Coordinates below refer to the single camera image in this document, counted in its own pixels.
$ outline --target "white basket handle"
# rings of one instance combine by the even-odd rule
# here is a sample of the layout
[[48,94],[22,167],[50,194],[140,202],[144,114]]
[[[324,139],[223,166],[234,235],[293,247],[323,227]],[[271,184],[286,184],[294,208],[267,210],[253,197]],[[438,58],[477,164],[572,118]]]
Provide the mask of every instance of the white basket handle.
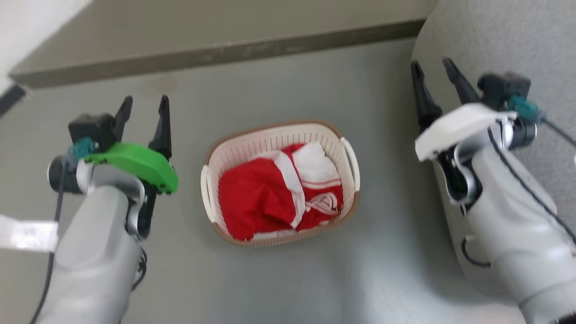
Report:
[[342,143],[344,143],[344,149],[346,150],[346,154],[348,154],[348,158],[352,162],[352,170],[354,171],[354,184],[355,184],[355,191],[360,191],[360,168],[358,167],[358,160],[356,159],[356,154],[354,154],[354,149],[352,145],[344,138],[340,138]]
[[206,209],[208,219],[210,219],[211,223],[216,223],[216,208],[212,198],[212,177],[210,176],[208,165],[204,165],[200,174],[200,190],[202,191],[202,202],[204,202],[204,209]]

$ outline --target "folded clothing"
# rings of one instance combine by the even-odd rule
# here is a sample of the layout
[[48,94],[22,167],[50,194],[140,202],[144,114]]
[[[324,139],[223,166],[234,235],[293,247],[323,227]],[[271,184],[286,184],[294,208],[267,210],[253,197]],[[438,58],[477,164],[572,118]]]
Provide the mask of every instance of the folded clothing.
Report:
[[226,227],[238,240],[326,224],[343,204],[340,176],[319,142],[257,155],[224,172],[218,190]]

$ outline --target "laundry basket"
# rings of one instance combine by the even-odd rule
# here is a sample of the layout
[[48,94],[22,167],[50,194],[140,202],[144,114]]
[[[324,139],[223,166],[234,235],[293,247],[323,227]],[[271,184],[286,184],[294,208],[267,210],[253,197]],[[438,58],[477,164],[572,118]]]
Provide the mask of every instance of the laundry basket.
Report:
[[[222,174],[268,150],[282,149],[295,143],[319,142],[336,165],[342,183],[344,202],[340,214],[326,225],[277,237],[242,241],[233,238],[222,217],[218,202],[218,182]],[[245,131],[226,137],[208,153],[200,176],[202,200],[216,233],[238,246],[267,246],[309,238],[344,224],[355,212],[359,201],[360,170],[354,150],[340,132],[326,122],[301,120]]]

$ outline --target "black cable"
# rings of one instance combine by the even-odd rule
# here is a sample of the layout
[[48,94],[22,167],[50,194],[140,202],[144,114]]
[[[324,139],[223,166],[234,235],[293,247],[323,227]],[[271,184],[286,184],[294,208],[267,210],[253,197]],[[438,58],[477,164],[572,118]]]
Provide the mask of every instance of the black cable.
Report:
[[566,141],[568,141],[570,144],[572,144],[572,146],[576,147],[576,139],[574,137],[570,136],[570,134],[568,134],[566,131],[564,131],[562,128],[560,128],[558,125],[551,122],[547,118],[543,118],[542,122],[545,123],[546,125],[548,125],[551,129],[553,129],[558,135],[562,136]]
[[468,260],[468,262],[470,262],[471,264],[475,265],[475,266],[479,266],[482,268],[489,268],[492,265],[490,264],[490,262],[481,262],[481,261],[476,261],[474,259],[472,259],[469,255],[468,252],[466,252],[466,242],[468,241],[468,239],[466,239],[466,237],[464,237],[462,239],[462,243],[460,243],[460,248],[462,249],[462,255],[464,255],[464,258],[466,258],[466,260]]
[[138,264],[138,272],[141,272],[141,274],[140,277],[138,277],[138,279],[136,280],[136,282],[132,285],[132,291],[134,291],[134,289],[138,287],[140,282],[144,280],[144,276],[146,275],[147,270],[146,266],[147,263],[148,263],[148,255],[146,254],[146,251],[144,251],[144,249],[142,248],[142,256],[140,257],[140,263]]
[[574,235],[574,233],[570,230],[570,228],[568,227],[568,225],[566,225],[566,223],[564,223],[564,221],[562,219],[560,219],[560,217],[558,217],[558,215],[556,215],[552,209],[550,209],[535,193],[534,191],[532,191],[532,189],[530,189],[530,187],[524,182],[524,180],[518,175],[518,172],[516,172],[516,170],[514,170],[514,168],[512,167],[512,165],[510,165],[510,162],[508,162],[508,159],[506,158],[506,156],[504,156],[504,153],[502,153],[502,151],[500,150],[500,147],[498,146],[498,144],[496,143],[496,140],[494,140],[494,135],[492,134],[492,130],[488,129],[488,136],[490,137],[490,142],[492,142],[492,146],[494,147],[494,150],[496,151],[496,154],[498,154],[498,156],[500,157],[500,160],[502,160],[502,163],[504,163],[505,166],[507,166],[508,170],[510,170],[510,173],[512,173],[512,175],[516,178],[516,180],[518,180],[518,182],[520,182],[520,185],[522,185],[522,187],[532,196],[532,198],[534,198],[534,200],[544,208],[544,210],[550,214],[550,216],[552,216],[557,222],[558,224],[560,224],[560,226],[562,226],[564,228],[564,230],[566,231],[566,233],[568,233],[568,235],[572,238],[572,241],[576,244],[576,236]]
[[[63,163],[62,171],[60,173],[60,183],[58,184],[58,200],[56,202],[56,214],[54,215],[54,222],[60,223],[60,212],[62,211],[62,199],[64,197],[64,176],[66,175],[65,170],[68,167],[68,162]],[[38,316],[40,315],[40,311],[42,310],[42,306],[44,306],[44,302],[46,301],[46,295],[48,294],[48,288],[50,287],[50,281],[52,280],[52,267],[54,265],[54,252],[50,252],[48,256],[48,269],[46,270],[46,279],[44,281],[44,290],[42,291],[42,297],[40,298],[40,302],[38,303],[38,307],[34,312],[34,316],[30,321],[30,324],[35,324]]]

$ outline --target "basket rim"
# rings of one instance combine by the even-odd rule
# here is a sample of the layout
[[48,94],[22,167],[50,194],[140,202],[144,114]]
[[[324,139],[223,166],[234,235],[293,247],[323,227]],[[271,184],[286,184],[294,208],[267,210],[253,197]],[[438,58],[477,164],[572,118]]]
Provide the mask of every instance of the basket rim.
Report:
[[[210,148],[210,150],[208,151],[208,154],[206,154],[206,158],[204,160],[204,165],[209,165],[210,158],[212,157],[212,154],[214,153],[216,148],[219,147],[220,144],[222,144],[228,140],[231,140],[231,139],[239,137],[239,136],[244,136],[244,135],[247,135],[250,133],[254,133],[257,131],[261,131],[261,130],[267,130],[267,129],[272,129],[272,128],[276,128],[276,127],[283,127],[283,126],[305,125],[305,124],[318,124],[318,125],[325,126],[325,127],[329,128],[331,131],[333,131],[336,134],[336,136],[338,136],[338,138],[343,137],[342,133],[334,125],[332,125],[328,122],[325,122],[323,120],[319,120],[319,119],[298,119],[298,120],[290,120],[287,122],[273,123],[273,124],[269,124],[269,125],[265,125],[265,126],[254,127],[254,128],[251,128],[251,129],[248,129],[245,131],[236,132],[236,133],[233,133],[231,135],[228,135],[226,137],[221,138]],[[356,209],[358,208],[359,201],[360,201],[360,192],[356,191],[354,193],[354,200],[352,201],[352,206],[350,207],[350,210],[348,211],[348,213],[346,215],[344,215],[344,217],[333,220],[330,223],[328,223],[328,225],[314,227],[308,231],[296,233],[294,235],[284,236],[281,238],[271,238],[271,239],[254,240],[254,241],[237,240],[234,237],[224,233],[224,231],[220,228],[220,225],[218,225],[217,222],[214,222],[211,224],[214,228],[214,231],[223,240],[225,240],[226,242],[228,242],[230,244],[236,245],[236,246],[262,247],[262,246],[284,244],[284,243],[290,243],[290,242],[294,242],[294,241],[301,240],[301,239],[311,238],[312,236],[315,236],[319,233],[329,231],[333,228],[336,228],[336,227],[344,224],[356,212]]]

